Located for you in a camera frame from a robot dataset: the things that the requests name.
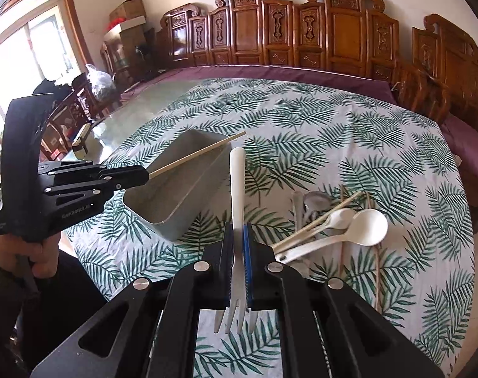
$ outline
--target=white plastic bag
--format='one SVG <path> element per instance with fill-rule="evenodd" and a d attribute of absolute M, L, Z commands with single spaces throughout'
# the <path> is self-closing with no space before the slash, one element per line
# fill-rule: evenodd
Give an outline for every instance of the white plastic bag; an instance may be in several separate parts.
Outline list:
<path fill-rule="evenodd" d="M 92 64 L 86 64 L 85 66 L 88 69 L 87 78 L 92 85 L 92 93 L 97 100 L 103 100 L 115 89 L 113 79 L 110 74 L 99 71 Z"/>

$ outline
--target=leaf print tablecloth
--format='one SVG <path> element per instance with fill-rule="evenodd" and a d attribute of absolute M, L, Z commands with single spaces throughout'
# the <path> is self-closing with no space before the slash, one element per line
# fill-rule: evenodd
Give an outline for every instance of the leaf print tablecloth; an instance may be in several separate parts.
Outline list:
<path fill-rule="evenodd" d="M 338 201 L 367 190 L 389 222 L 380 245 L 379 303 L 383 316 L 449 373 L 466 334 L 474 286 L 469 208 L 452 154 L 438 126 L 379 100 L 300 83 L 255 79 L 204 80 L 141 126 L 105 162 L 148 166 L 187 129 L 223 134 L 246 150 L 245 220 L 257 239 L 274 244 L 294 231 L 293 189 L 321 189 Z M 219 241 L 230 219 L 224 181 L 181 239 L 167 242 L 122 204 L 68 230 L 77 255 L 111 298 L 137 277 L 171 277 Z M 356 204 L 365 207 L 365 201 Z M 370 304 L 376 297 L 375 254 L 347 243 L 312 254 L 315 280 L 342 277 Z M 281 376 L 273 312 L 255 333 L 215 335 L 213 312 L 200 316 L 195 376 Z"/>

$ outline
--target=silver screw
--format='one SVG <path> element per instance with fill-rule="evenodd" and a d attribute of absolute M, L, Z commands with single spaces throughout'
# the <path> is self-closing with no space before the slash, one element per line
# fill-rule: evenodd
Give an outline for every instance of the silver screw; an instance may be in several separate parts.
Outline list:
<path fill-rule="evenodd" d="M 267 270 L 270 272 L 281 272 L 283 271 L 283 264 L 277 261 L 273 261 L 272 263 L 268 263 Z"/>
<path fill-rule="evenodd" d="M 133 284 L 136 290 L 144 290 L 149 285 L 150 285 L 150 282 L 148 281 L 148 279 L 145 279 L 145 278 L 134 280 L 134 284 Z"/>
<path fill-rule="evenodd" d="M 207 261 L 197 261 L 194 264 L 194 270 L 196 272 L 206 272 L 209 270 L 209 263 Z"/>
<path fill-rule="evenodd" d="M 328 287 L 334 290 L 340 290 L 344 286 L 344 282 L 337 277 L 328 280 Z"/>

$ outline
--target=human hand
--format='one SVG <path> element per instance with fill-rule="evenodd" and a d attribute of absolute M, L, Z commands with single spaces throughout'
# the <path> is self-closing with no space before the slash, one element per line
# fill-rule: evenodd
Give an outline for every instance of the human hand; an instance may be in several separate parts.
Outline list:
<path fill-rule="evenodd" d="M 21 237 L 12 234 L 0 236 L 0 267 L 11 272 L 16 277 L 22 274 L 17 273 L 16 255 L 29 257 L 34 262 L 32 273 L 38 279 L 53 277 L 57 271 L 59 262 L 59 240 L 61 233 L 45 239 L 43 243 L 27 243 Z"/>

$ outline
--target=person's arm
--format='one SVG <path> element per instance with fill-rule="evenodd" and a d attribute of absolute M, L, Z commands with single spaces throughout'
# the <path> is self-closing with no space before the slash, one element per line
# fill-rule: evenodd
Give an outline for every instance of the person's arm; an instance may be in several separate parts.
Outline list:
<path fill-rule="evenodd" d="M 57 270 L 59 239 L 60 234 L 39 244 L 26 243 L 12 235 L 0 236 L 0 376 L 26 376 L 15 365 L 9 349 L 10 336 L 28 294 L 17 274 L 15 255 L 27 256 L 36 263 L 32 267 L 35 277 L 52 277 Z"/>

